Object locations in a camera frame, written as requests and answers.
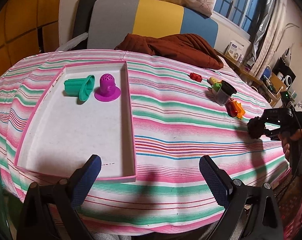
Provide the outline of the orange plastic mould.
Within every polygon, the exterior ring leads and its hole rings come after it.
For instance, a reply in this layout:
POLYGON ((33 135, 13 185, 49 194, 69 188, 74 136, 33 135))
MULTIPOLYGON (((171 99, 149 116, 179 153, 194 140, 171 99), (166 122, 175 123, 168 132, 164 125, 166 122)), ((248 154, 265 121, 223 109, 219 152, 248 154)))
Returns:
POLYGON ((242 107, 242 105, 241 105, 240 102, 234 100, 233 104, 234 104, 235 109, 237 111, 236 117, 241 120, 244 117, 244 115, 245 115, 245 110, 243 109, 243 107, 242 107))

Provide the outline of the dark red plastic cylinder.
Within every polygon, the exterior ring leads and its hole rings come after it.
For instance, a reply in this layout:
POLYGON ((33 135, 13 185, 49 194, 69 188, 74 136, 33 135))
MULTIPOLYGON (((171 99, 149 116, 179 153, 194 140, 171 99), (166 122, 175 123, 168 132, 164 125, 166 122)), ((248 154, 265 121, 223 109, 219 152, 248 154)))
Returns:
POLYGON ((225 107, 226 107, 227 113, 230 117, 234 118, 238 115, 238 111, 231 99, 229 99, 227 101, 227 103, 225 104, 225 107))

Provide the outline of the clear cup with black lid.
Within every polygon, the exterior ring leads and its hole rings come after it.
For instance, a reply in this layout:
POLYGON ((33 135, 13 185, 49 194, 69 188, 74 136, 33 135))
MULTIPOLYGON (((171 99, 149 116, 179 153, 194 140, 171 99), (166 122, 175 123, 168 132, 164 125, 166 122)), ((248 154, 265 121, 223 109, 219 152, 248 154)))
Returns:
POLYGON ((214 100, 218 105, 224 106, 231 98, 231 96, 236 93, 237 90, 233 87, 233 85, 231 85, 227 81, 222 80, 221 86, 214 96, 214 100))

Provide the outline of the purple perforated plastic mould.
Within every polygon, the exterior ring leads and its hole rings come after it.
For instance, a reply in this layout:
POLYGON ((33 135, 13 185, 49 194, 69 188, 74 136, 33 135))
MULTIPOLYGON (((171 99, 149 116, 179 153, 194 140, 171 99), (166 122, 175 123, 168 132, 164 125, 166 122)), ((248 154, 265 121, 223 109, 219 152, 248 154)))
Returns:
POLYGON ((99 80, 99 87, 95 90, 94 97, 101 102, 111 102, 119 98, 121 90, 116 86, 111 74, 103 74, 99 80))

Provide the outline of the green plastic flanged mould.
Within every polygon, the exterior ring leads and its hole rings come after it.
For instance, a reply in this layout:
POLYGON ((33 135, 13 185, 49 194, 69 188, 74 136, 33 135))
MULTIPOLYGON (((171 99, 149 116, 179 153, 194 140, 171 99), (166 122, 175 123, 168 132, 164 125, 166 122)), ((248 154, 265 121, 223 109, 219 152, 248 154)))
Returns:
POLYGON ((79 101, 85 102, 90 97, 94 85, 94 75, 88 75, 86 78, 68 79, 64 81, 64 91, 67 96, 76 96, 79 101))

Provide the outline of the dark brown flower mould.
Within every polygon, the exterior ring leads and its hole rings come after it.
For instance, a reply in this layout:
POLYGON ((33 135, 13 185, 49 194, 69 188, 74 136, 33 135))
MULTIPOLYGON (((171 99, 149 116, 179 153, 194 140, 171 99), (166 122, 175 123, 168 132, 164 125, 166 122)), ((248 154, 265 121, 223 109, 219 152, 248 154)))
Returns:
POLYGON ((247 123, 248 135, 251 139, 259 139, 264 134, 265 122, 259 116, 251 118, 247 123))

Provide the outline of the wooden desk with clutter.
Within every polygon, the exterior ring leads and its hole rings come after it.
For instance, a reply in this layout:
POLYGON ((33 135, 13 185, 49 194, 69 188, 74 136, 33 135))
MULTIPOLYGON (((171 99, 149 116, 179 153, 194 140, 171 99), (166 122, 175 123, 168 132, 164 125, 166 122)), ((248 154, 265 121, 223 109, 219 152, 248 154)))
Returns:
POLYGON ((246 83, 248 86, 253 87, 258 93, 260 93, 271 107, 280 107, 281 92, 288 92, 289 89, 273 72, 270 72, 269 77, 263 75, 262 77, 255 77, 251 74, 243 64, 235 62, 223 53, 215 50, 216 53, 221 56, 229 67, 246 83))

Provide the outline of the white tray with pink rim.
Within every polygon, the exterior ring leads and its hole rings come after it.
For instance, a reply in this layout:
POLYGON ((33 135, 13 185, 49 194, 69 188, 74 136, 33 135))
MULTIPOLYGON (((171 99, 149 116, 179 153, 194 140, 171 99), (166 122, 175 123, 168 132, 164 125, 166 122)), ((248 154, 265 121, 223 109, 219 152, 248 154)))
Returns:
POLYGON ((93 155, 102 161, 98 181, 126 183, 137 177, 134 130, 124 61, 67 64, 50 82, 26 124, 14 165, 36 175, 69 177, 93 155), (120 89, 114 101, 101 102, 93 95, 80 102, 68 96, 69 79, 110 74, 120 89))

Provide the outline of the pink striped tablecloth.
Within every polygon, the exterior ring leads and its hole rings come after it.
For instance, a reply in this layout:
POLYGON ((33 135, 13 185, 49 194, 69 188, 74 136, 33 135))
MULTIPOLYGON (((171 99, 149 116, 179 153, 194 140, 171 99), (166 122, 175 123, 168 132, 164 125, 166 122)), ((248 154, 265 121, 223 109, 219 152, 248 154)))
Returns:
POLYGON ((78 208, 92 232, 182 233, 216 222, 223 208, 199 171, 205 154, 230 177, 251 186, 277 186, 288 174, 280 142, 248 136, 247 122, 268 103, 234 73, 128 51, 55 51, 24 58, 0 76, 0 172, 4 187, 19 199, 31 183, 56 178, 14 165, 31 113, 64 66, 93 61, 127 64, 137 177, 134 182, 94 183, 78 208), (201 75, 202 82, 191 80, 190 73, 201 75), (241 120, 214 100, 210 77, 237 90, 230 99, 245 110, 241 120))

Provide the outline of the yellow-green toy piece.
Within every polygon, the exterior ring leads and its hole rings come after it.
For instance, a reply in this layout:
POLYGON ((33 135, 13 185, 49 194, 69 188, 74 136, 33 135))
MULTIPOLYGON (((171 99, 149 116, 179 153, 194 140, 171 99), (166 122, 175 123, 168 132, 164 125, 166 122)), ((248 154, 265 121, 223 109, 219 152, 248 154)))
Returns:
POLYGON ((210 77, 207 81, 211 85, 211 90, 213 93, 217 93, 222 86, 222 81, 215 77, 210 77))

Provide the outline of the small red plastic block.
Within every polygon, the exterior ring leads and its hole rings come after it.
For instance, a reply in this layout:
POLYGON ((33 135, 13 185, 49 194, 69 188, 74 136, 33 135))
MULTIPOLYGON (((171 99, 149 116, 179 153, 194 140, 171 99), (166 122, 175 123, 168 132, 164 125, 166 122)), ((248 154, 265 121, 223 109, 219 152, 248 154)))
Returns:
POLYGON ((197 82, 202 82, 203 78, 201 75, 196 74, 196 73, 190 73, 189 75, 191 80, 197 81, 197 82))

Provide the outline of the rust brown blanket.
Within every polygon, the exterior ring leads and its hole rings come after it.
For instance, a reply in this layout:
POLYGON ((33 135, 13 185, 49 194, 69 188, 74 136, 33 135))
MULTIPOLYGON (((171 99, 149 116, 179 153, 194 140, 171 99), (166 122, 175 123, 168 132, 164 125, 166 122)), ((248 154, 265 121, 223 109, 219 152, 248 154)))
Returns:
POLYGON ((224 67, 215 50, 197 34, 175 34, 161 38, 127 34, 115 49, 165 57, 205 69, 219 70, 224 67))

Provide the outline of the grey yellow blue headboard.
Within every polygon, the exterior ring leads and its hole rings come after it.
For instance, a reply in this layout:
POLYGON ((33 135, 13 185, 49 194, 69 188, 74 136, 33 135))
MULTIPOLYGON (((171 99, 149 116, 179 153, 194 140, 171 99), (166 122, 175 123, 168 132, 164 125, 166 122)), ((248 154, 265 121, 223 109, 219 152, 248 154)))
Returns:
POLYGON ((87 47, 114 49, 127 34, 155 38, 197 34, 214 47, 218 24, 191 9, 164 1, 97 0, 91 15, 87 47))

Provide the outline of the black rolled mat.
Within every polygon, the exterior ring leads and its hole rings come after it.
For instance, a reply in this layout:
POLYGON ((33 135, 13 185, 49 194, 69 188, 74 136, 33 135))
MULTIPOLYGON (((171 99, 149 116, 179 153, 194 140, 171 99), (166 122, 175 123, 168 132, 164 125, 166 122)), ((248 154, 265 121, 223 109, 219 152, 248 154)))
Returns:
POLYGON ((90 19, 94 4, 97 0, 79 0, 72 38, 75 38, 89 30, 90 19))

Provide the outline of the window with white frame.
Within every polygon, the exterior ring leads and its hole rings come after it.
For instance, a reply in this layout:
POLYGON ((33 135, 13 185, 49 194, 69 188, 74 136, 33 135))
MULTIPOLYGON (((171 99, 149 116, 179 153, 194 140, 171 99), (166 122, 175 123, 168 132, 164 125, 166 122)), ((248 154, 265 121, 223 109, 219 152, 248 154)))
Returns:
POLYGON ((264 2, 265 0, 216 0, 214 11, 252 35, 264 2))

